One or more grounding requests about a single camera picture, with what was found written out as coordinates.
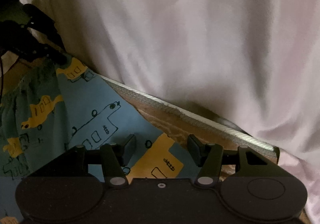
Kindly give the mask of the blue yellow patterned pants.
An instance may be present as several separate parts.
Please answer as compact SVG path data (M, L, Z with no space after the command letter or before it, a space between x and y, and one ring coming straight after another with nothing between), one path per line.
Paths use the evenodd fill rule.
M1 223L23 217L15 190L23 177L75 145L96 150L130 134L137 149L129 178L182 178L199 173L189 153L144 119L99 75L66 56L26 74L1 105Z

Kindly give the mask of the woven bamboo sleeping mat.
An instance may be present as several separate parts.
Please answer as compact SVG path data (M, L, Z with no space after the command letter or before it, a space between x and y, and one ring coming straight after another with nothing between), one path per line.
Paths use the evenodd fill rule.
M41 65L49 61L56 65L64 65L66 56L69 55L59 55L57 59L46 59ZM278 161L278 150L267 143L258 141L229 126L211 121L110 79L100 77L133 106L144 119L163 131L186 151L187 137L193 134L204 143L218 143L227 150L235 150L239 145L247 145L272 162Z

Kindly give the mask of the pink satin bed sheet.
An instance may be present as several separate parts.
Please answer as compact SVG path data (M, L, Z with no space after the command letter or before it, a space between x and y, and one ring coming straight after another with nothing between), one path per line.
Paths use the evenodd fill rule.
M23 0L99 74L280 148L319 223L319 0Z

